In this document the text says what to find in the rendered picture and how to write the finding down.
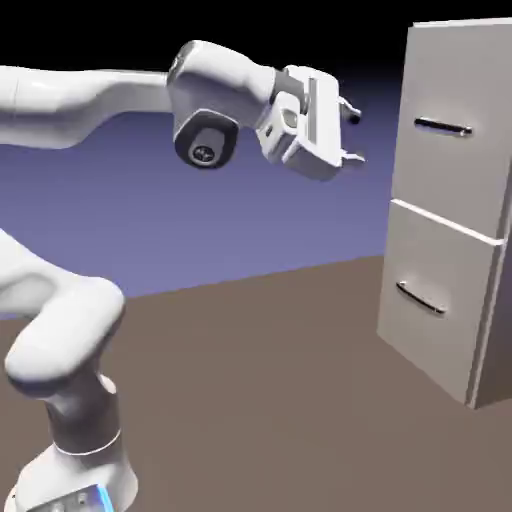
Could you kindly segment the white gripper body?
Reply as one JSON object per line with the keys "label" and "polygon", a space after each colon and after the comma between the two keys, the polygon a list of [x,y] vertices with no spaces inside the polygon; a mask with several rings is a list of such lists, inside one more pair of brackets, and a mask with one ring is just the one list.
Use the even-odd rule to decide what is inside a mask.
{"label": "white gripper body", "polygon": [[309,103],[307,113],[299,115],[297,135],[282,162],[310,179],[330,180],[342,163],[338,80],[304,66],[289,65],[286,70],[303,83]]}

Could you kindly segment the large grey drawer front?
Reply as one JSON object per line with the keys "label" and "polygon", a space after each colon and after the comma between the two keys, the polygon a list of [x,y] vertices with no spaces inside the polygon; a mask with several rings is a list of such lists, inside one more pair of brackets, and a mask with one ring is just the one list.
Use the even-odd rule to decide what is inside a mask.
{"label": "large grey drawer front", "polygon": [[[416,117],[471,126],[467,138]],[[512,192],[512,18],[408,32],[393,197],[487,237],[505,235]]]}

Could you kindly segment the grey cabinet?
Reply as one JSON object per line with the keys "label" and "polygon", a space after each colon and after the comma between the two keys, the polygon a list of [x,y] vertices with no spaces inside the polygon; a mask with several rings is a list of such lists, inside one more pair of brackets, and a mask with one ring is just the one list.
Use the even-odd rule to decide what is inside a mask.
{"label": "grey cabinet", "polygon": [[470,408],[512,397],[512,18],[408,31],[377,332]]}

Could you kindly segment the small grey drawer front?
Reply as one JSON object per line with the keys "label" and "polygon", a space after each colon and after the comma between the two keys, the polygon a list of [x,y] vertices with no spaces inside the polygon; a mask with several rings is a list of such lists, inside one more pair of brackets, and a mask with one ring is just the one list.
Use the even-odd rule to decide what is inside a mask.
{"label": "small grey drawer front", "polygon": [[[502,241],[390,203],[378,335],[455,400],[470,402]],[[396,288],[447,308],[439,316]]]}

